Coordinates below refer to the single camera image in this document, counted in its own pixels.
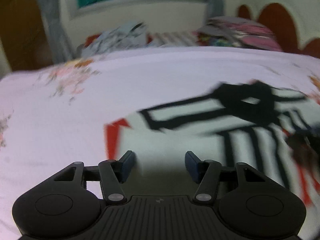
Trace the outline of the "striped knit child sweater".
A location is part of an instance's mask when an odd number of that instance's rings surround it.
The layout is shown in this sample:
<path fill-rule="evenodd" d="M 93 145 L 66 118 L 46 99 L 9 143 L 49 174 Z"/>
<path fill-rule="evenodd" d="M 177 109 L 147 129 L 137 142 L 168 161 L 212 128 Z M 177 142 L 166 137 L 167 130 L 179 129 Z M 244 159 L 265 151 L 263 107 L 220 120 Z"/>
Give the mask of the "striped knit child sweater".
<path fill-rule="evenodd" d="M 317 158 L 296 156 L 286 140 L 318 127 L 313 98 L 257 81 L 223 83 L 201 96 L 133 112 L 106 124 L 104 136 L 108 158 L 128 150 L 137 156 L 127 187 L 132 193 L 190 192 L 184 155 L 192 151 L 227 167 L 248 163 L 309 206 L 319 201 Z"/>

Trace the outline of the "pile of grey clothes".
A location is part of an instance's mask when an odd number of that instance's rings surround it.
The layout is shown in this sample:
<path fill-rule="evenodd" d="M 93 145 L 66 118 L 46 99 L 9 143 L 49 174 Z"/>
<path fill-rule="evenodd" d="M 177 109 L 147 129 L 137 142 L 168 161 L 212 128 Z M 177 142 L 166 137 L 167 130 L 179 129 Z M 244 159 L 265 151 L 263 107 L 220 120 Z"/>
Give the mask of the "pile of grey clothes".
<path fill-rule="evenodd" d="M 83 59 L 114 51 L 145 48 L 153 44 L 153 38 L 144 22 L 127 22 L 114 29 L 88 37 L 76 49 Z"/>

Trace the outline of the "pink floral bed sheet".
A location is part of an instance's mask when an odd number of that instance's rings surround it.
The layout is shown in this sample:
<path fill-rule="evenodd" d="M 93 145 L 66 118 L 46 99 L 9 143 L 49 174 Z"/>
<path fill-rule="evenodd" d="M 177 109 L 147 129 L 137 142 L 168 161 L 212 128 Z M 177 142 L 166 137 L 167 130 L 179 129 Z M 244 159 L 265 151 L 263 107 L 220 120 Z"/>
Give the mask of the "pink floral bed sheet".
<path fill-rule="evenodd" d="M 222 47 L 118 51 L 17 72 L 1 80 L 1 239 L 18 239 L 11 215 L 24 192 L 74 161 L 109 159 L 104 126 L 165 103 L 194 98 L 223 83 L 261 81 L 319 96 L 319 59 Z M 307 205 L 303 239 L 319 233 L 319 201 Z"/>

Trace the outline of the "grey striped mattress cover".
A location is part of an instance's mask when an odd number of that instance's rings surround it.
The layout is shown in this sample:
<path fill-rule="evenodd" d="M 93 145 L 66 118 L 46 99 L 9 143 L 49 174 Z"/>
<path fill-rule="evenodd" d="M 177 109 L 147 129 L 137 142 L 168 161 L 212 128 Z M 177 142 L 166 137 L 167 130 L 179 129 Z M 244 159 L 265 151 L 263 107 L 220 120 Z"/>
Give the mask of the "grey striped mattress cover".
<path fill-rule="evenodd" d="M 196 32 L 175 31 L 149 34 L 148 45 L 154 47 L 198 47 L 199 42 Z"/>

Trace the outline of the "stack of folded pink bedding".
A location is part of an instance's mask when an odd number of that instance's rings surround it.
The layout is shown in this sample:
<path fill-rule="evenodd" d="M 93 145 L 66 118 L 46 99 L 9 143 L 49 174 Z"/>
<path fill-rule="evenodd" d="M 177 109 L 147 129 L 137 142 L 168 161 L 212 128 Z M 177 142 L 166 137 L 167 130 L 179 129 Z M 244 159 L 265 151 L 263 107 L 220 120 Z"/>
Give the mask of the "stack of folded pink bedding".
<path fill-rule="evenodd" d="M 196 33 L 202 46 L 283 51 L 268 27 L 245 18 L 212 17 Z"/>

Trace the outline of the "brown wooden door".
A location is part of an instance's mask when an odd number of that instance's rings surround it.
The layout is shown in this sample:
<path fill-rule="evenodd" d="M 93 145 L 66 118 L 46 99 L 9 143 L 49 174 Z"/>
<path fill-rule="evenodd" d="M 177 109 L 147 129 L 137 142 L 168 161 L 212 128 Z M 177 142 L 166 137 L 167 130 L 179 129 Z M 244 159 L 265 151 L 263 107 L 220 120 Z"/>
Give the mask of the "brown wooden door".
<path fill-rule="evenodd" d="M 53 64 L 37 0 L 1 0 L 1 43 L 12 71 Z"/>

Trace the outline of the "red white scalloped headboard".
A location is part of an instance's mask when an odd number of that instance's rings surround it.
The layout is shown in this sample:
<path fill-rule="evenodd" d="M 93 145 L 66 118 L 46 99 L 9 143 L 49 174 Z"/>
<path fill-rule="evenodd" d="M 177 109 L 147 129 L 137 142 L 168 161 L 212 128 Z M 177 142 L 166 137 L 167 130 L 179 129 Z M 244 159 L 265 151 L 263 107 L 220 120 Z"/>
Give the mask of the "red white scalloped headboard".
<path fill-rule="evenodd" d="M 319 58 L 319 37 L 312 38 L 302 49 L 298 45 L 298 29 L 292 15 L 280 3 L 266 5 L 257 22 L 270 29 L 285 53 L 308 55 Z"/>

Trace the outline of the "left grey curtain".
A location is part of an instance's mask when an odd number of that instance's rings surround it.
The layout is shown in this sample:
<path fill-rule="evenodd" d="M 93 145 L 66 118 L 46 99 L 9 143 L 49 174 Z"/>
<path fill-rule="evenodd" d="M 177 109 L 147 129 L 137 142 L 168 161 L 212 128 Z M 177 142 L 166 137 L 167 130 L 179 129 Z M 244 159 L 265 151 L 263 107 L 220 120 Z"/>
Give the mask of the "left grey curtain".
<path fill-rule="evenodd" d="M 61 22 L 60 0 L 37 0 L 37 3 L 53 62 L 58 64 L 73 59 L 72 46 Z"/>

